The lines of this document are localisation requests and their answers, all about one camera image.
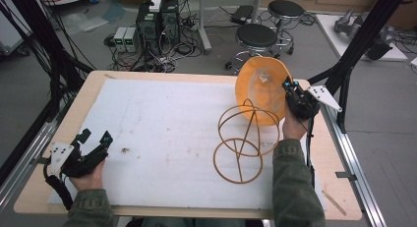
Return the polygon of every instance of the person's left hand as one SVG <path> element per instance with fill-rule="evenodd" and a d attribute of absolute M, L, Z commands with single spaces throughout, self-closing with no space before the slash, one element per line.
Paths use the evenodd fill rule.
<path fill-rule="evenodd" d="M 97 190 L 103 188 L 102 171 L 105 159 L 101 161 L 92 171 L 91 174 L 87 174 L 80 178 L 71 178 L 70 181 L 78 192 L 84 190 Z"/>

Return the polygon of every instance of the wooden table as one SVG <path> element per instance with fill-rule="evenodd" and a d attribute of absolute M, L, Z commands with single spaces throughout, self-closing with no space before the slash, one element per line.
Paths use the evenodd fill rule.
<path fill-rule="evenodd" d="M 100 92 L 106 79 L 129 79 L 143 81 L 166 81 L 188 83 L 235 84 L 236 77 L 126 73 L 95 71 L 89 74 L 76 100 L 65 116 L 62 124 L 53 137 L 53 142 L 70 143 L 86 119 L 90 108 Z M 300 81 L 303 88 L 306 81 Z M 50 147 L 43 157 L 49 156 Z M 327 210 L 326 219 L 358 220 L 362 217 L 357 199 L 347 179 L 339 179 L 335 172 L 344 171 L 340 158 L 331 139 L 322 113 L 315 119 L 314 138 L 311 144 L 311 155 L 314 157 L 317 176 L 320 177 L 322 192 Z M 15 203 L 15 211 L 27 214 L 67 213 L 62 204 L 47 203 L 52 189 L 44 182 L 43 165 L 37 165 L 25 188 Z M 257 209 L 212 209 L 212 208 L 173 208 L 148 206 L 113 206 L 116 215 L 128 216 L 188 216 L 188 217 L 229 217 L 229 218 L 268 218 L 273 219 L 270 210 Z"/>

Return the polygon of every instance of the hand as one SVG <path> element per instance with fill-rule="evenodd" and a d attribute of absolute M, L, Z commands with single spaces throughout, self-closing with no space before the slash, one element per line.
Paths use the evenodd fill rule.
<path fill-rule="evenodd" d="M 73 183 L 78 192 L 103 188 L 102 171 L 104 161 L 105 159 L 95 167 L 91 174 L 87 174 L 80 178 L 70 178 L 70 181 Z"/>
<path fill-rule="evenodd" d="M 295 139 L 301 140 L 307 132 L 307 127 L 309 126 L 309 121 L 304 122 L 299 121 L 292 115 L 291 111 L 288 108 L 287 103 L 285 102 L 285 121 L 282 125 L 282 133 L 284 139 Z"/>

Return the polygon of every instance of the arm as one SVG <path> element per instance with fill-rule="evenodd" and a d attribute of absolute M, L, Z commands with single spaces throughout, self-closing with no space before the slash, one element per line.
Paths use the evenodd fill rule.
<path fill-rule="evenodd" d="M 91 174 L 79 179 L 70 178 L 78 193 L 64 227 L 113 226 L 113 212 L 107 193 L 102 188 L 103 165 L 104 161 L 98 164 Z"/>
<path fill-rule="evenodd" d="M 326 226 L 300 143 L 307 124 L 299 122 L 286 108 L 284 140 L 273 152 L 272 161 L 272 203 L 275 225 L 279 227 Z"/>

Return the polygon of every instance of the stool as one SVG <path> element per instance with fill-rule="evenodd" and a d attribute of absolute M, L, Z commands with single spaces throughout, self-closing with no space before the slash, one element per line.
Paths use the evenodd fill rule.
<path fill-rule="evenodd" d="M 240 58 L 241 55 L 247 54 L 249 58 L 255 55 L 262 56 L 260 52 L 271 51 L 277 42 L 276 33 L 271 28 L 259 24 L 246 24 L 241 26 L 236 30 L 235 38 L 241 46 L 248 49 L 236 54 L 225 65 L 227 70 L 234 70 L 235 76 L 239 74 L 245 62 L 244 59 Z"/>
<path fill-rule="evenodd" d="M 278 52 L 274 57 L 279 59 L 281 47 L 289 44 L 291 44 L 291 47 L 288 49 L 287 53 L 292 54 L 294 50 L 294 38 L 287 30 L 283 29 L 284 22 L 298 20 L 303 16 L 304 9 L 291 1 L 275 0 L 268 4 L 268 12 L 271 16 L 278 19 L 278 22 L 275 24 L 276 35 L 278 38 L 278 42 L 276 43 Z M 284 38 L 284 33 L 288 34 L 289 38 Z"/>

